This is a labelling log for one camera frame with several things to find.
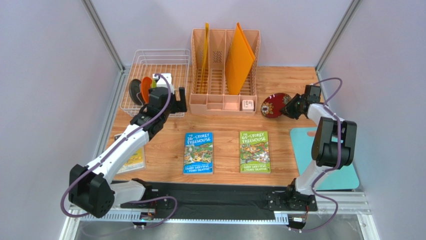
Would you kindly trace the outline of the lime green plate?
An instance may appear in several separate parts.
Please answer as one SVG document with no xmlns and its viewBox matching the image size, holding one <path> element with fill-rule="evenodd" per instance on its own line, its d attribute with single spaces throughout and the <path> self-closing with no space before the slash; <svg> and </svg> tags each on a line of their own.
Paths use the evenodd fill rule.
<svg viewBox="0 0 426 240">
<path fill-rule="evenodd" d="M 151 82 L 151 88 L 156 88 L 157 87 L 157 79 L 152 79 L 152 82 Z"/>
</svg>

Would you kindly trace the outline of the red floral plate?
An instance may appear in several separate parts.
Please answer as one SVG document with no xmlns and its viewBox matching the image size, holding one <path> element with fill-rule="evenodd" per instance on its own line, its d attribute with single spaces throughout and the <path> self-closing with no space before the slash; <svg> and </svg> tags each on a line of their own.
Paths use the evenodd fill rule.
<svg viewBox="0 0 426 240">
<path fill-rule="evenodd" d="M 284 108 L 292 97 L 287 93 L 275 93 L 268 96 L 260 107 L 261 114 L 270 119 L 278 118 L 282 115 L 281 109 Z"/>
</svg>

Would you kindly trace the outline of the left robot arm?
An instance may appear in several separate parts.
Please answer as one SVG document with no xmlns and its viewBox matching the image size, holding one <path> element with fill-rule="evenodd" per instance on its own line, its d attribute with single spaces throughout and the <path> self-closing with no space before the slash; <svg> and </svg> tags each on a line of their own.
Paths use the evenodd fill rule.
<svg viewBox="0 0 426 240">
<path fill-rule="evenodd" d="M 141 147 L 160 132 L 170 114 L 187 112 L 186 90 L 178 89 L 179 100 L 168 87 L 149 90 L 149 102 L 133 117 L 126 130 L 105 152 L 82 166 L 76 164 L 69 174 L 68 200 L 96 218 L 105 216 L 112 207 L 143 199 L 146 184 L 138 179 L 113 183 L 113 179 Z"/>
</svg>

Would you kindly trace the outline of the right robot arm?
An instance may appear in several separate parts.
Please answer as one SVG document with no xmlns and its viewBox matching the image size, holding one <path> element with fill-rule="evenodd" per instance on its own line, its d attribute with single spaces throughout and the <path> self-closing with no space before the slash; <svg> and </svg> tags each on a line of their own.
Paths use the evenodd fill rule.
<svg viewBox="0 0 426 240">
<path fill-rule="evenodd" d="M 317 125 L 311 148 L 311 162 L 285 191 L 283 202 L 290 210 L 310 210 L 318 196 L 316 188 L 334 171 L 349 166 L 354 159 L 357 124 L 336 116 L 321 102 L 320 93 L 276 93 L 261 106 L 267 118 L 286 116 L 298 119 L 305 115 Z"/>
</svg>

